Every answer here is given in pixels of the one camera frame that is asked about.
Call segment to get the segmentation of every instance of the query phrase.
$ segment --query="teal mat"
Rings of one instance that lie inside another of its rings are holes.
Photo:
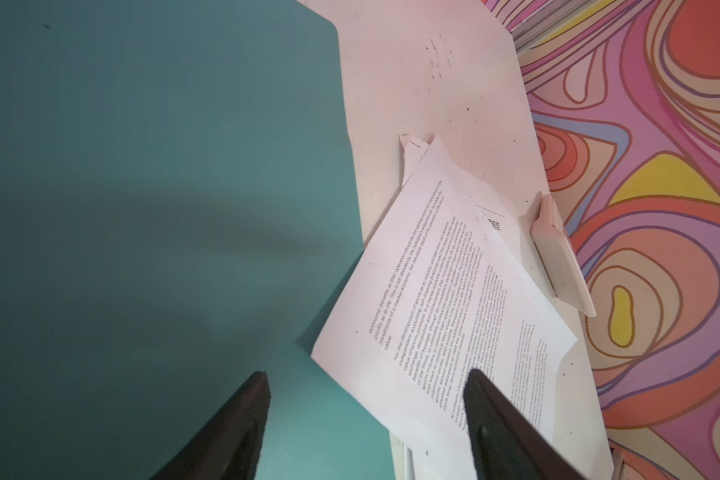
[[[0,479],[146,480],[254,370],[258,479],[392,478],[307,353],[361,252],[326,20],[0,2]]]

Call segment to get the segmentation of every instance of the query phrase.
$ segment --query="table surface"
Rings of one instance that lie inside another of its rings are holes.
[[[492,184],[518,216],[526,271],[582,339],[578,311],[554,298],[530,238],[549,188],[510,34],[478,0],[300,1],[338,30],[364,239],[400,187],[398,134],[440,134],[454,161]],[[581,341],[558,373],[553,446],[586,477],[610,478]]]

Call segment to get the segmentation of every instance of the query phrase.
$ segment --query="teal surface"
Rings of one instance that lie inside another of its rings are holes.
[[[326,20],[0,2],[0,479],[146,479],[254,370],[257,478],[392,478],[307,353],[361,252]]]

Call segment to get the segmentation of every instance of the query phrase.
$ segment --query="paper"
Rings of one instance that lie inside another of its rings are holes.
[[[340,295],[312,358],[443,478],[475,478],[461,394],[481,369],[547,441],[576,338],[483,228],[435,138]]]
[[[413,135],[400,135],[400,145],[403,146],[403,182],[408,181],[416,170],[419,162],[429,149],[429,144]],[[474,204],[478,212],[482,227],[493,227],[507,243],[512,254],[520,258],[520,226],[517,219],[509,212],[498,192],[489,184],[475,178],[469,172],[462,170],[452,162],[446,163],[450,168],[456,187],[467,192],[470,203]]]

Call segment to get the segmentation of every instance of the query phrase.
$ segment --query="colorful patterned floor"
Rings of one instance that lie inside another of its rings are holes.
[[[520,65],[611,444],[630,479],[720,480],[720,0],[599,0]]]

